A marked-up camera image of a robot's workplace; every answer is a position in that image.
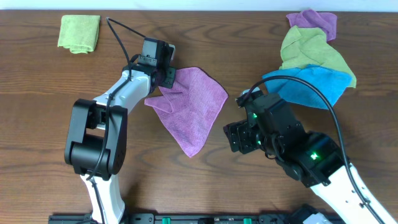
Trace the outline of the pink microfiber cloth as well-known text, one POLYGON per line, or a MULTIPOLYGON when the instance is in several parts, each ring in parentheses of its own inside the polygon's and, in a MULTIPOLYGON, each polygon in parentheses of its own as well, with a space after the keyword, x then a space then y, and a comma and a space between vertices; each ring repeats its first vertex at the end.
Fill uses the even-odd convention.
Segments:
POLYGON ((205 145, 228 93, 198 67, 177 70, 173 87, 160 91, 144 104, 154 109, 182 151, 193 157, 205 145))

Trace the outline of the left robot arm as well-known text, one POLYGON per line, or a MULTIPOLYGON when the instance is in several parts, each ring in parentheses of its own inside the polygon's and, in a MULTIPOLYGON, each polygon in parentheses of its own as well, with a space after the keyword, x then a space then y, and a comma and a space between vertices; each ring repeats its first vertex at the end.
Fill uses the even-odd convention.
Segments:
POLYGON ((92 100, 73 105, 65 145, 65 162, 85 183, 93 211, 83 223, 123 223, 126 206, 118 173, 127 149, 127 117, 157 87, 172 88, 176 69, 136 65, 92 100))

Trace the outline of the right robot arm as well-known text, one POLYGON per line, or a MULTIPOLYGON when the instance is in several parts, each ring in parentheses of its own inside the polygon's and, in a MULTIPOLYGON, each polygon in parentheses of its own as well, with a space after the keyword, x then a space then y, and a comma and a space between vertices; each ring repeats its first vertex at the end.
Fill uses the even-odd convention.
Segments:
POLYGON ((360 178, 342 148, 295 119, 245 119, 223 128, 233 152, 263 150, 294 180, 324 200, 345 223, 395 223, 360 178))

